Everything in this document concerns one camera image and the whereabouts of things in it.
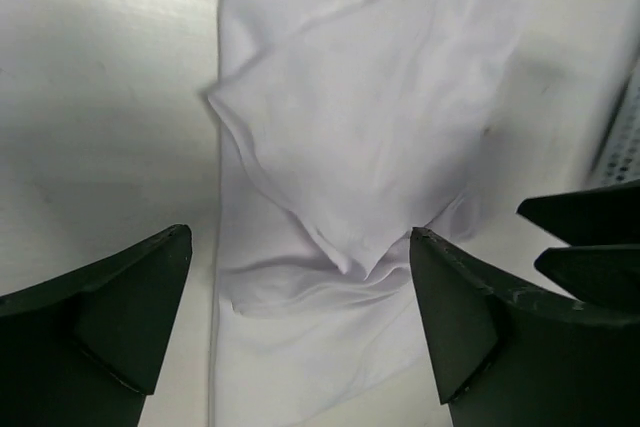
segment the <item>white cloth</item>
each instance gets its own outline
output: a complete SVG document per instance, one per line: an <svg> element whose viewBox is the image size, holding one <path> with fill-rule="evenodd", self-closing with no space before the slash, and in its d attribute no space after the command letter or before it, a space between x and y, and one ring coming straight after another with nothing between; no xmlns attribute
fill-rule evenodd
<svg viewBox="0 0 640 427"><path fill-rule="evenodd" d="M300 422L425 352L406 234L473 231L528 1L222 0L216 427Z"/></svg>

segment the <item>folded fabric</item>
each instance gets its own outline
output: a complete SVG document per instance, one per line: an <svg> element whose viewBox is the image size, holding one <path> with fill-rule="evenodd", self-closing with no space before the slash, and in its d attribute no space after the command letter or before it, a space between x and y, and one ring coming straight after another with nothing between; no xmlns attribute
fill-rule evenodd
<svg viewBox="0 0 640 427"><path fill-rule="evenodd" d="M464 191L528 1L371 0L267 50L211 100L256 187L363 281Z"/></svg>
<svg viewBox="0 0 640 427"><path fill-rule="evenodd" d="M280 293L288 289L290 279L274 268L280 263L297 265L301 271L310 270L309 264L327 272L337 269L290 214L253 187L226 129L221 147L224 200L212 427L295 425L424 356L424 331L410 282L384 298L333 306L332 292L336 302L344 301L347 294L336 274L323 293L316 294L315 300L311 296L310 302L321 308L284 304L284 309L265 301L265 312L260 312L260 299L255 297L263 291L260 282L268 279L267 293L273 293L270 285L282 289L277 290ZM408 249L403 246L397 255L404 272ZM295 284L296 272L286 273L294 276ZM249 309L245 313L230 298L240 288L240 280L255 291L249 297L252 305L242 305ZM352 292L355 298L363 295L357 286ZM320 305L317 300L322 297ZM447 421L433 427L448 426L446 408L443 414L435 390L425 401L431 402L434 415Z"/></svg>
<svg viewBox="0 0 640 427"><path fill-rule="evenodd" d="M474 231L527 4L221 1L216 427L295 425L425 355L406 233Z"/></svg>

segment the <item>white table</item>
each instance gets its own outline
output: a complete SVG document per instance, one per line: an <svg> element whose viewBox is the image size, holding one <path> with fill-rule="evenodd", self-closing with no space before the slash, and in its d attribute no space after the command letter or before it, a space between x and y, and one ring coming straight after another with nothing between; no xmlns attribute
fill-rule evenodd
<svg viewBox="0 0 640 427"><path fill-rule="evenodd" d="M539 1L489 134L491 215L472 252L544 282L531 262L553 239L512 212L581 184L639 1ZM191 224L196 257L141 425L204 427L218 145L196 94L215 78L216 0L0 0L0 13L0 293ZM421 427L431 382L424 363L304 425Z"/></svg>

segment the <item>white surface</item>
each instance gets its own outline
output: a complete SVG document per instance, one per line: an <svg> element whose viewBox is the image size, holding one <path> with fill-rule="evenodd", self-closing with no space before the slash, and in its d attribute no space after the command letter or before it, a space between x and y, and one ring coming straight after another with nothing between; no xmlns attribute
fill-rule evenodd
<svg viewBox="0 0 640 427"><path fill-rule="evenodd" d="M539 280L531 260L551 240L511 212L526 195L580 182L581 144L594 147L602 106L624 77L638 4L540 1L505 82L511 110L492 134L511 146L496 148L492 173L514 188L501 208L490 202L502 213L474 252ZM213 217L217 140L193 92L216 68L215 0L0 0L0 12L0 252L18 252L0 291L167 223ZM202 229L203 260L213 230ZM208 261L196 264L143 427L207 425L212 278ZM412 368L304 425L423 427L428 372Z"/></svg>
<svg viewBox="0 0 640 427"><path fill-rule="evenodd" d="M424 355L406 235L474 230L531 0L279 0L280 22L268 1L221 0L216 427L294 425Z"/></svg>
<svg viewBox="0 0 640 427"><path fill-rule="evenodd" d="M608 107L632 64L640 0L539 0L503 82L484 171L489 221L465 247L527 280L553 287L532 268L557 243L513 214L523 198L583 184ZM421 363L300 427L431 427Z"/></svg>
<svg viewBox="0 0 640 427"><path fill-rule="evenodd" d="M0 0L0 13L0 292L190 224L140 425L204 427L218 140L198 91L215 80L216 0Z"/></svg>

